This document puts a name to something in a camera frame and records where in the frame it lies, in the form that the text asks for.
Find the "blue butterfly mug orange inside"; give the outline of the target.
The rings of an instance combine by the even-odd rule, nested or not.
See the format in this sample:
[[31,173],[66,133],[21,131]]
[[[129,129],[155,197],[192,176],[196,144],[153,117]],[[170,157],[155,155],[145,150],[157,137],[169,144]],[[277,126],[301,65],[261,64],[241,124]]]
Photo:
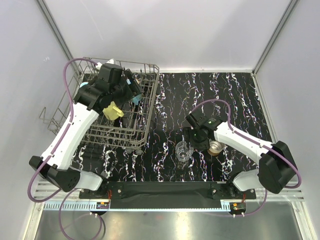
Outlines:
[[130,89],[133,93],[133,97],[132,97],[131,101],[135,105],[138,105],[142,99],[143,89],[141,88],[141,86],[139,85],[139,83],[137,82],[137,80],[134,77],[130,81],[131,81]]

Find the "brown metal cup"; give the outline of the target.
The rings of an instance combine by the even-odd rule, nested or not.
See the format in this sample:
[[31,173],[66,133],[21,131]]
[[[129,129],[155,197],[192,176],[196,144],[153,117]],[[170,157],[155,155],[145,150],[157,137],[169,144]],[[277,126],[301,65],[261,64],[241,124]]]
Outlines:
[[209,142],[209,148],[207,149],[207,152],[212,156],[217,156],[224,150],[225,147],[226,145],[224,143],[211,140]]

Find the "clear glass cup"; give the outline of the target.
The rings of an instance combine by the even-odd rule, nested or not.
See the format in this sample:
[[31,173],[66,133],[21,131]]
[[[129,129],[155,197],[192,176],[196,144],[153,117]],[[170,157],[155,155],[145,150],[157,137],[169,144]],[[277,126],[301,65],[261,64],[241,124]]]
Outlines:
[[184,140],[177,143],[175,147],[176,159],[182,163],[188,161],[194,152],[194,148]]

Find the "paper cup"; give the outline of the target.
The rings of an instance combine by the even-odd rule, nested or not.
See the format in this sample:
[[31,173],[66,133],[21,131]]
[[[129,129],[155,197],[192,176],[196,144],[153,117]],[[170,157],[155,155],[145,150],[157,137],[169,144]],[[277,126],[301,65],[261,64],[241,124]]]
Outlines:
[[109,121],[114,121],[124,116],[123,111],[117,107],[114,101],[112,101],[108,107],[104,108],[102,113]]

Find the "blue mug cream inside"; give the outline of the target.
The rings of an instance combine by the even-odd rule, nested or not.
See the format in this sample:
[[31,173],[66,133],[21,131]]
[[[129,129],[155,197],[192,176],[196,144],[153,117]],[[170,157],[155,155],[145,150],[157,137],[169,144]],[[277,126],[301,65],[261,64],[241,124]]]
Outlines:
[[83,87],[83,86],[85,86],[85,85],[87,85],[87,84],[88,84],[88,82],[87,82],[87,81],[82,82],[82,83],[79,85],[79,88],[81,88],[81,87]]

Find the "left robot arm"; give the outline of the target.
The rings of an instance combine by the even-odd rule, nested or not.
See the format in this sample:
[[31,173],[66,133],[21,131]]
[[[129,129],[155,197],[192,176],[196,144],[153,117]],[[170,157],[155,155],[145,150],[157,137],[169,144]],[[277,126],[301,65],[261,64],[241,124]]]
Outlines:
[[107,195],[108,187],[97,173],[73,169],[72,157],[92,123],[107,110],[115,110],[141,95],[142,89],[128,68],[106,62],[97,63],[97,76],[82,83],[71,98],[70,114],[53,142],[41,156],[32,156],[29,165],[35,175],[64,192],[87,189],[97,199]]

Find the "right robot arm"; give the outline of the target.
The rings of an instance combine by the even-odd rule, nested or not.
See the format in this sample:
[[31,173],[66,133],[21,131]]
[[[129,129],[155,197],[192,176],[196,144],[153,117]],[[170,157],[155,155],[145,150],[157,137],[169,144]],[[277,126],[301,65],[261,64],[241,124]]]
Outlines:
[[227,121],[206,117],[198,110],[191,112],[185,119],[190,124],[183,128],[188,149],[207,151],[214,156],[229,146],[258,165],[254,170],[235,173],[223,186],[223,191],[233,199],[256,188],[265,188],[278,194],[298,175],[291,151],[282,141],[272,143],[258,139]]

